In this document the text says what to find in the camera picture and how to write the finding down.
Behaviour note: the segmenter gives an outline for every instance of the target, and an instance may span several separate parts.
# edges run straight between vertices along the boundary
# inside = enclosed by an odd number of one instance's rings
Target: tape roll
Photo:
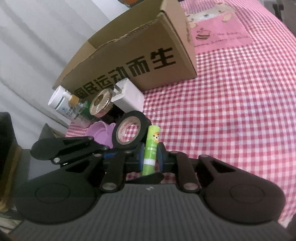
[[[129,140],[124,140],[124,134],[131,125],[137,125],[138,130],[135,136]],[[133,110],[121,117],[116,123],[112,133],[112,143],[115,148],[130,148],[139,142],[146,142],[148,127],[151,121],[140,111]]]

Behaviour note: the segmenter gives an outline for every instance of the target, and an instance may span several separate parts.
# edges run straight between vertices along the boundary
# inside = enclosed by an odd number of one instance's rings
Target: green glue stick
[[[159,126],[149,126],[147,140],[144,152],[144,164],[142,175],[150,175],[154,173],[154,166],[156,162],[156,148],[159,143]]]

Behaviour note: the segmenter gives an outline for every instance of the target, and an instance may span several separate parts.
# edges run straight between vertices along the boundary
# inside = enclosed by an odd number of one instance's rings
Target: ribbed gray surface
[[[126,184],[103,195],[96,206],[75,221],[39,225],[24,221],[12,233],[15,241],[288,241],[276,222],[236,225],[212,214],[195,194],[175,184]]]

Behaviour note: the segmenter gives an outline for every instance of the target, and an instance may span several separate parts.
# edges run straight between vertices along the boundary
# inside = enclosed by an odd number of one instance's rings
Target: white plastic container
[[[59,86],[55,92],[52,94],[48,105],[55,109],[56,112],[60,113],[67,119],[73,121],[75,124],[81,126],[82,128],[87,128],[90,126],[91,121],[81,116],[74,107],[69,106],[68,100],[63,97],[63,93],[67,91],[62,86]]]
[[[114,89],[116,95],[112,97],[111,102],[125,113],[132,110],[143,112],[144,94],[128,78],[118,81],[116,85],[122,92],[119,93],[118,90]]]

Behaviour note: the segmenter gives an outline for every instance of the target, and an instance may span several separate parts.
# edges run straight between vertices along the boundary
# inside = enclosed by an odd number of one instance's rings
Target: pink checkered fabric
[[[276,183],[286,223],[296,213],[296,38],[256,0],[227,4],[253,43],[197,55],[197,78],[145,92],[144,113],[161,127],[167,150],[208,154]],[[181,5],[197,13],[214,1]],[[72,124],[67,136],[85,131]],[[166,174],[163,182],[174,180]]]

